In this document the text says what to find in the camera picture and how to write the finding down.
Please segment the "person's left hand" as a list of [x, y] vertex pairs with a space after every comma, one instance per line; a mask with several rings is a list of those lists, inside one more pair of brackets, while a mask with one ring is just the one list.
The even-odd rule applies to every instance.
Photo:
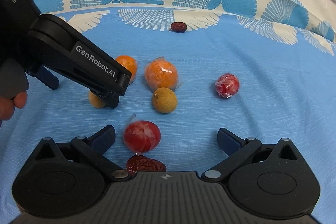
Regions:
[[27, 92], [21, 92], [12, 100], [4, 97], [0, 98], [0, 120], [7, 121], [12, 118], [15, 109], [22, 109], [27, 103]]

